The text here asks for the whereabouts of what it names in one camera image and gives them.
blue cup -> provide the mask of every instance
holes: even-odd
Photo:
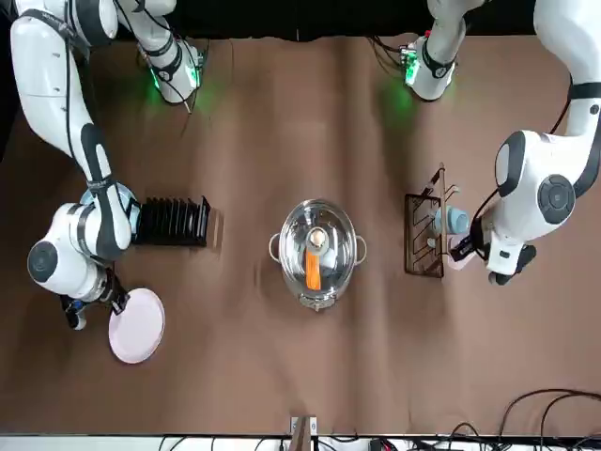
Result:
[[[432,226],[436,234],[439,235],[441,232],[440,209],[436,211]],[[469,228],[470,217],[468,214],[463,210],[447,205],[447,233],[451,235],[458,235],[460,233],[467,232]]]

brown table surface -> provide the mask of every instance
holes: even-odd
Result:
[[[166,312],[152,358],[119,363],[108,312],[93,309],[75,333],[27,275],[29,248],[85,184],[20,116],[0,164],[0,430],[286,433],[290,415],[309,412],[321,433],[450,432],[462,420],[494,433],[523,392],[601,390],[599,183],[506,288],[475,261],[442,282],[403,270],[404,193],[444,161],[463,189],[453,204],[474,212],[500,143],[555,122],[568,77],[536,38],[467,39],[454,83],[429,104],[381,70],[365,39],[212,42],[190,118],[161,102],[130,43],[94,53],[92,73],[98,106],[84,82],[86,101],[116,176],[141,199],[205,195],[223,239],[132,247],[117,262],[124,284],[153,289]],[[318,196],[347,211],[369,256],[316,314],[286,290],[267,243]],[[535,433],[548,400],[524,402],[508,432]],[[588,434],[599,420],[599,406],[568,400],[547,433]]]

metal rack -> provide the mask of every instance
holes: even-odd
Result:
[[[420,194],[405,195],[405,272],[425,277],[442,278],[442,256],[447,254],[446,203],[458,191],[445,184],[444,163],[425,185]],[[439,196],[432,195],[438,191]],[[440,209],[440,234],[428,233],[434,223],[432,211]]]
[[[200,204],[191,199],[150,197],[140,205],[134,244],[165,246],[207,246],[210,205],[204,196]]]

pot lid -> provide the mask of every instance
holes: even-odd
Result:
[[[355,266],[355,230],[331,202],[305,200],[286,218],[279,251],[296,291],[309,299],[327,299],[344,289]]]

pink plate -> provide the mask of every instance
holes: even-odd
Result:
[[[121,315],[111,314],[109,341],[115,356],[126,364],[139,364],[161,343],[165,312],[159,297],[147,288],[130,291]]]

